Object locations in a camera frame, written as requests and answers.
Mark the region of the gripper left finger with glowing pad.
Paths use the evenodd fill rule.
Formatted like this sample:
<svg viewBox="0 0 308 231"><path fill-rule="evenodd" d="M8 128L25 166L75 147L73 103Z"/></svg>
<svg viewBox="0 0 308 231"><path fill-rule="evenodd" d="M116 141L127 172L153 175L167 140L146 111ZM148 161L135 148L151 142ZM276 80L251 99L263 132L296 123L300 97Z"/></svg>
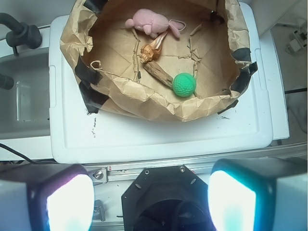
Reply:
<svg viewBox="0 0 308 231"><path fill-rule="evenodd" d="M2 231L88 231L93 210L93 181L82 165L0 168Z"/></svg>

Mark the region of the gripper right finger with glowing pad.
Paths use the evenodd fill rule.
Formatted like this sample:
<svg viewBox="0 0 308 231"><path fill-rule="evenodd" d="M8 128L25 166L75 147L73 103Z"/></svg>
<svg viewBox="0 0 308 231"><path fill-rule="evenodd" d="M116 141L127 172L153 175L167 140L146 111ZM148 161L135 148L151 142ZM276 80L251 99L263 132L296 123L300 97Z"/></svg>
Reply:
<svg viewBox="0 0 308 231"><path fill-rule="evenodd" d="M218 231L306 231L308 161L220 159L213 165L207 198Z"/></svg>

